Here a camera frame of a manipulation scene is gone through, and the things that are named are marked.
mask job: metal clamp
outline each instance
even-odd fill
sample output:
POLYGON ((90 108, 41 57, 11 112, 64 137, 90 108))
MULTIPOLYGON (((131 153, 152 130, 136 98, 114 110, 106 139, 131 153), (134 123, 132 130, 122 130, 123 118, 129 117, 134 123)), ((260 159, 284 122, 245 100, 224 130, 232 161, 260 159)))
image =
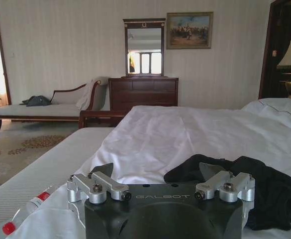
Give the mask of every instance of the metal clamp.
POLYGON ((118 201, 131 199, 129 186, 115 182, 101 172, 94 172, 91 179, 83 174, 70 176, 67 181, 68 208, 78 217, 85 229, 84 200, 89 198, 93 204, 101 204, 106 201, 106 192, 110 192, 111 198, 118 201))
POLYGON ((230 172, 220 171, 205 183, 196 184, 195 198, 208 200, 214 198, 215 191, 219 189, 219 198, 225 202, 233 203, 239 199, 243 202, 242 228, 247 223, 248 213, 254 208, 255 179, 248 173, 239 173, 232 177, 230 172))

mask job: floor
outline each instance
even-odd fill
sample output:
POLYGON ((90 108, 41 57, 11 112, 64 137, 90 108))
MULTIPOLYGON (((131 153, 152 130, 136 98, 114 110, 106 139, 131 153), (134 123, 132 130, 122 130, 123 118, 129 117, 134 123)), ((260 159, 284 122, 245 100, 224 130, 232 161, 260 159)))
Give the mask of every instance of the floor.
POLYGON ((0 185, 78 129, 76 122, 11 122, 0 130, 0 185))

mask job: mirror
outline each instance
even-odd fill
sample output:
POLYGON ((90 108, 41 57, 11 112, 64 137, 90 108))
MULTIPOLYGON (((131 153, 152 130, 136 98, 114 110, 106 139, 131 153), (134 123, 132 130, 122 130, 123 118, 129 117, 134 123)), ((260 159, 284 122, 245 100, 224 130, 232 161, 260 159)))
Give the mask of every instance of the mirror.
POLYGON ((163 76, 164 18, 124 19, 127 76, 163 76))

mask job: chaise lounge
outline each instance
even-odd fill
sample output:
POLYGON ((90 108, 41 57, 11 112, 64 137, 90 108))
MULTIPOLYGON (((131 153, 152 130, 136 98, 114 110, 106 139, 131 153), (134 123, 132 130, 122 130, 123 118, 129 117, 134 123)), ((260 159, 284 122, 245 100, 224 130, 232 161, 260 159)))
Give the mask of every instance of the chaise lounge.
POLYGON ((54 90, 51 105, 0 107, 1 120, 18 121, 78 121, 81 110, 99 111, 105 101, 107 78, 98 78, 70 90, 54 90))

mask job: picture frame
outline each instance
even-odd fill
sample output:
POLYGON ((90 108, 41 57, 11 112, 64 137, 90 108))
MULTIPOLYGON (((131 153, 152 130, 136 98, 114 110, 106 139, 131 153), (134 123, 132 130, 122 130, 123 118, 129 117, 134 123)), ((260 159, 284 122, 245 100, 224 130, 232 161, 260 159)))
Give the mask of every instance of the picture frame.
POLYGON ((166 49, 211 48, 213 12, 167 13, 166 49))

